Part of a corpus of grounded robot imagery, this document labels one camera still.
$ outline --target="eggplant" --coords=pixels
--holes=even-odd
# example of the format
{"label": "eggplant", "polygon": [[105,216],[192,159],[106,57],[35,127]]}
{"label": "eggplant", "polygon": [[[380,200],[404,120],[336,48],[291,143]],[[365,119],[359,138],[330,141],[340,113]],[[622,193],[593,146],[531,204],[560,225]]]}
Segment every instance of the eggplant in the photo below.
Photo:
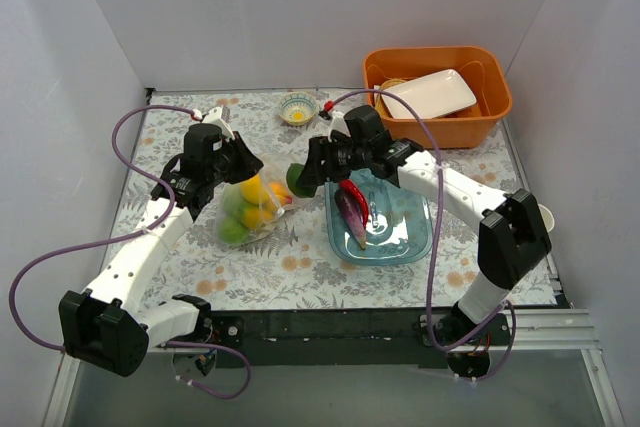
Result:
{"label": "eggplant", "polygon": [[358,209],[358,201],[342,189],[336,191],[334,199],[342,218],[347,223],[356,241],[363,250],[366,249],[367,231],[362,225],[362,214]]}

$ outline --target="lime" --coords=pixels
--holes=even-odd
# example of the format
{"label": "lime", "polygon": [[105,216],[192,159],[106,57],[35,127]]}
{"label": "lime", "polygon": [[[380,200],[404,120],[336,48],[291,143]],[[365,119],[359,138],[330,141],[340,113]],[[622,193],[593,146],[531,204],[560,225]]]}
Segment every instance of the lime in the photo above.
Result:
{"label": "lime", "polygon": [[231,245],[242,244],[249,238],[249,229],[237,220],[227,217],[218,226],[218,237]]}
{"label": "lime", "polygon": [[313,197],[316,195],[316,189],[300,189],[296,185],[298,181],[298,177],[302,173],[302,169],[304,169],[304,165],[293,163],[287,169],[287,187],[293,195],[300,198],[305,197]]}
{"label": "lime", "polygon": [[240,220],[242,219],[244,211],[252,207],[253,204],[244,200],[242,191],[238,185],[227,185],[222,192],[220,206],[225,214]]}

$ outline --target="white plate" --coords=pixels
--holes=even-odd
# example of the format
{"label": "white plate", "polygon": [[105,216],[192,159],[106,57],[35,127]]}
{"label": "white plate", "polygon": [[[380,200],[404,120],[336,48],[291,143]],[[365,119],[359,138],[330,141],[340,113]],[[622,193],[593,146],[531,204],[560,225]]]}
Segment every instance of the white plate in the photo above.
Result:
{"label": "white plate", "polygon": [[[421,119],[442,117],[476,103],[476,96],[453,69],[425,75],[385,90],[406,101]],[[413,119],[397,100],[385,97],[384,103],[394,119]]]}

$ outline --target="floral tablecloth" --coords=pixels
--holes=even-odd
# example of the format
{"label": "floral tablecloth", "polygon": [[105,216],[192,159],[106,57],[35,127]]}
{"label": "floral tablecloth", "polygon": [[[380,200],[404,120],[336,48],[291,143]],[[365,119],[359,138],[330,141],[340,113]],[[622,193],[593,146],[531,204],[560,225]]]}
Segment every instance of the floral tablecloth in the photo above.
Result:
{"label": "floral tablecloth", "polygon": [[[312,91],[322,104],[338,89]],[[292,155],[304,163],[309,137],[326,132],[315,118],[290,127],[276,115],[282,92],[237,94],[154,95],[152,104],[199,108],[226,105],[230,123],[249,148],[260,154]],[[363,98],[345,103],[356,106]],[[163,165],[182,150],[182,138],[192,121],[187,115],[148,112],[134,162],[159,175]],[[445,160],[462,173],[491,187],[512,191],[519,186],[503,133],[496,127],[473,150],[445,151]],[[114,235],[130,232],[141,217],[152,183],[131,173],[114,226]],[[216,196],[222,187],[216,189]],[[436,208],[430,205],[432,218]],[[221,251],[214,243],[217,202],[206,208],[160,267],[145,294],[147,308],[177,293],[194,294],[218,310],[416,307],[425,302],[428,258],[406,265],[355,266],[340,260],[329,245],[324,193],[303,208],[288,212],[275,232],[241,248]],[[118,246],[108,252],[115,255]],[[461,221],[445,212],[434,287],[434,304],[452,305],[478,272],[477,238]],[[516,304],[553,304],[546,262],[534,269],[511,295]]]}

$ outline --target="yellow lemon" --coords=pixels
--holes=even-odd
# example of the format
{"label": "yellow lemon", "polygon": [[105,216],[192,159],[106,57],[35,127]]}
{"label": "yellow lemon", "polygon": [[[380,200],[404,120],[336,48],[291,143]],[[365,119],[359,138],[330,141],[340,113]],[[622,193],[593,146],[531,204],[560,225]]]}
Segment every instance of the yellow lemon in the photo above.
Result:
{"label": "yellow lemon", "polygon": [[260,175],[255,175],[240,184],[240,192],[244,200],[252,204],[260,205],[269,200],[267,189],[262,186]]}
{"label": "yellow lemon", "polygon": [[273,220],[273,214],[260,207],[249,207],[242,213],[240,222],[249,230],[258,230],[266,222]]}

